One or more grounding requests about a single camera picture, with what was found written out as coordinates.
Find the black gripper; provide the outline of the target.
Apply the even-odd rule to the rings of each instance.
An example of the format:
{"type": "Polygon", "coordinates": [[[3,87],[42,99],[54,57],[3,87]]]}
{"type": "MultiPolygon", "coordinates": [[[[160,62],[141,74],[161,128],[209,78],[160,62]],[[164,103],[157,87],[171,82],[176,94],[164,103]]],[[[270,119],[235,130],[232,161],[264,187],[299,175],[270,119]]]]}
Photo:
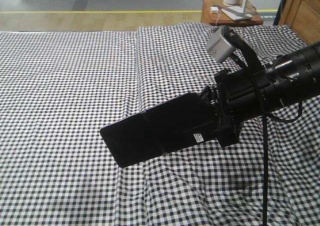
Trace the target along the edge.
{"type": "Polygon", "coordinates": [[[216,89],[206,86],[199,98],[212,111],[219,102],[221,117],[216,138],[222,147],[227,147],[239,142],[242,122],[262,115],[262,110],[246,70],[231,73],[224,69],[214,79],[216,89]]]}

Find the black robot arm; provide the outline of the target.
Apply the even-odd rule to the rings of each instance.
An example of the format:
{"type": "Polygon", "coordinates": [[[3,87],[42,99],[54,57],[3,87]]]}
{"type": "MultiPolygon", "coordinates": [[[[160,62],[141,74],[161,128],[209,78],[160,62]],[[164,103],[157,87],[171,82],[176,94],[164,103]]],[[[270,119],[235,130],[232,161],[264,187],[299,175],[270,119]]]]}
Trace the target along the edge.
{"type": "Polygon", "coordinates": [[[299,104],[320,94],[320,44],[306,46],[261,64],[256,53],[246,44],[239,47],[245,61],[228,53],[213,53],[222,63],[231,58],[240,70],[227,69],[215,74],[216,86],[206,86],[199,97],[206,106],[202,110],[204,120],[195,132],[205,141],[216,138],[222,147],[239,142],[242,122],[262,116],[285,122],[272,114],[273,111],[299,104]]]}

